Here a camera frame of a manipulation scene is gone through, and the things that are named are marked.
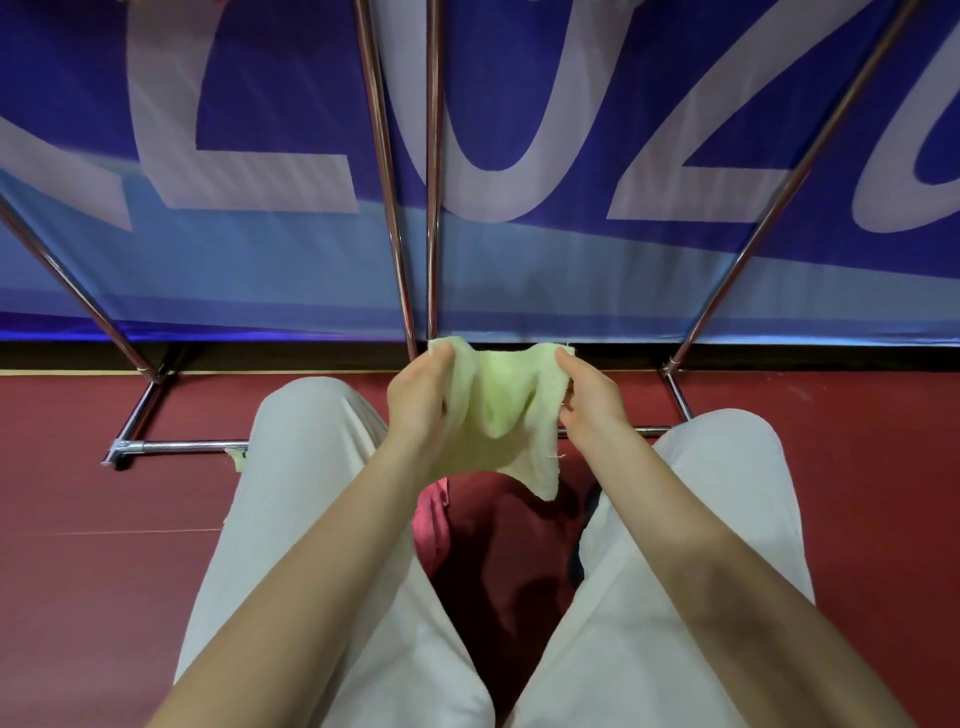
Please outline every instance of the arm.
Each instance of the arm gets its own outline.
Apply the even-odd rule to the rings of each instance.
[[[560,415],[733,704],[752,728],[914,722],[832,624],[639,437],[616,385],[559,350]]]
[[[386,441],[198,655],[149,728],[306,723],[426,485],[452,356],[441,347],[395,377]]]

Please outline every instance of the metal pole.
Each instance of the metal pole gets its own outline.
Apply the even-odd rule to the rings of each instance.
[[[130,440],[121,443],[117,452],[122,456],[133,455],[173,455],[197,452],[224,452],[226,449],[238,449],[246,452],[249,440]]]
[[[662,372],[663,379],[666,381],[667,386],[670,388],[670,394],[673,395],[674,401],[677,403],[677,406],[680,408],[680,414],[684,416],[684,420],[690,422],[693,419],[693,413],[690,411],[690,405],[686,403],[684,399],[684,393],[680,391],[680,385],[677,383],[676,379],[673,378],[673,375],[669,372]]]
[[[403,262],[403,240],[400,237],[399,204],[396,201],[394,182],[394,158],[390,149],[390,130],[387,126],[387,103],[383,93],[383,73],[380,56],[373,36],[373,22],[368,0],[353,0],[356,17],[357,43],[360,46],[360,63],[363,66],[364,85],[367,87],[367,107],[373,129],[373,146],[376,148],[376,163],[380,169],[380,186],[383,189],[383,212],[387,218],[390,246],[394,253],[396,288],[400,294],[403,312],[403,334],[407,341],[407,354],[417,358],[417,331],[414,326],[414,311],[410,304],[410,289],[407,287],[406,265]]]
[[[440,211],[444,186],[444,2],[426,0],[426,309],[427,338],[437,338],[440,308]]]
[[[672,429],[670,425],[639,425],[634,430],[643,437],[660,437]],[[557,436],[566,439],[566,429],[557,428]],[[249,440],[129,440],[117,447],[117,452],[125,457],[136,455],[173,455],[198,452],[223,452],[236,449],[246,452]]]
[[[774,193],[770,203],[767,205],[766,211],[763,213],[763,216],[760,218],[760,221],[757,223],[754,231],[747,239],[746,244],[733,260],[733,263],[731,264],[731,267],[727,271],[726,275],[721,279],[720,283],[710,294],[710,297],[707,299],[707,303],[704,305],[700,315],[690,328],[686,338],[677,349],[677,352],[670,357],[666,363],[666,366],[663,367],[663,372],[666,375],[673,375],[684,363],[686,353],[689,351],[690,346],[700,335],[704,325],[707,323],[707,321],[709,321],[710,316],[713,315],[714,311],[716,311],[717,307],[721,302],[723,302],[726,295],[730,292],[733,282],[736,281],[740,273],[743,272],[743,268],[756,250],[756,246],[761,240],[763,240],[766,234],[773,227],[774,223],[777,222],[778,218],[780,218],[780,214],[783,213],[783,210],[793,199],[793,196],[797,194],[797,190],[799,190],[801,185],[803,185],[803,183],[806,181],[806,177],[810,173],[813,163],[823,151],[824,146],[827,144],[830,137],[833,136],[833,133],[839,128],[840,122],[850,109],[853,100],[863,89],[864,85],[866,85],[867,81],[869,81],[880,61],[886,55],[887,51],[890,50],[890,47],[900,35],[900,31],[902,31],[903,27],[906,25],[906,21],[909,18],[910,13],[912,13],[919,4],[920,0],[903,0],[903,2],[900,3],[896,14],[887,25],[883,35],[876,42],[876,45],[874,46],[873,51],[871,51],[870,56],[863,62],[863,65],[860,66],[860,70],[857,72],[856,76],[848,86],[847,92],[843,95],[843,98],[837,102],[837,105],[834,107],[833,112],[830,114],[827,121],[824,122],[820,132],[810,143],[810,146],[806,150],[803,158],[801,158],[797,166],[786,176],[786,178],[783,180],[783,183]]]
[[[143,394],[140,395],[140,399],[133,408],[133,412],[130,413],[127,421],[123,427],[120,428],[119,434],[117,434],[116,438],[114,438],[110,444],[110,449],[107,450],[107,454],[104,455],[104,459],[100,463],[101,465],[107,465],[112,468],[120,467],[120,461],[125,454],[123,452],[123,446],[125,446],[132,437],[136,437],[144,425],[150,420],[156,406],[160,403],[160,400],[163,399],[167,387],[173,380],[172,372],[176,368],[182,351],[183,347],[179,344],[171,345],[167,349],[162,361],[160,361],[160,366],[157,367],[159,382],[151,381]]]
[[[643,437],[660,437],[669,432],[673,427],[670,425],[635,425],[634,431]],[[566,439],[566,427],[557,427],[557,437],[561,440]]]
[[[130,339],[116,327],[104,310],[93,300],[90,294],[86,292],[84,287],[70,275],[66,267],[50,252],[50,249],[40,240],[39,235],[37,235],[33,228],[27,224],[27,221],[13,209],[13,206],[2,194],[0,194],[0,219],[3,220],[4,225],[6,225],[7,228],[10,229],[10,232],[23,244],[23,247],[30,251],[34,258],[39,261],[40,265],[55,276],[73,298],[86,309],[97,326],[100,327],[103,333],[110,337],[110,341],[112,341],[117,349],[127,357],[128,361],[136,367],[136,370],[153,384],[159,384],[161,377],[154,368],[154,365],[147,361],[143,354],[136,350],[136,347],[130,342]]]

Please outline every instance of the pink fabric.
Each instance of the pink fabric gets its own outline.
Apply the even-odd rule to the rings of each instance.
[[[449,502],[446,478],[428,485],[417,499],[414,544],[423,570],[431,579],[450,552],[450,523],[446,519]]]

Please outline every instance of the white letter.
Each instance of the white letter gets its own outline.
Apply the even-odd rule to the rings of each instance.
[[[960,23],[903,99],[853,193],[853,220],[870,232],[901,232],[960,210],[960,180],[926,184],[914,167],[924,141],[960,92]]]
[[[200,91],[223,11],[210,0],[130,3],[133,135],[156,192],[170,207],[356,212],[344,155],[197,150]]]
[[[780,0],[690,89],[616,186],[608,218],[752,223],[784,169],[684,167],[710,135],[870,0]]]
[[[550,98],[530,147],[512,167],[484,170],[460,149],[444,123],[444,206],[484,223],[513,220],[543,202],[580,153],[607,93],[634,3],[573,0]],[[378,0],[377,27],[396,123],[422,180],[426,179],[426,7]]]
[[[80,212],[132,230],[123,181],[0,118],[0,168]]]

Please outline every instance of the hand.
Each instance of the hand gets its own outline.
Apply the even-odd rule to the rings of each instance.
[[[573,380],[573,394],[560,407],[560,422],[576,449],[588,456],[617,431],[633,431],[612,379],[563,349],[557,349],[556,356]]]
[[[388,439],[416,451],[428,470],[444,445],[444,385],[453,364],[453,345],[445,341],[410,362],[387,387]]]

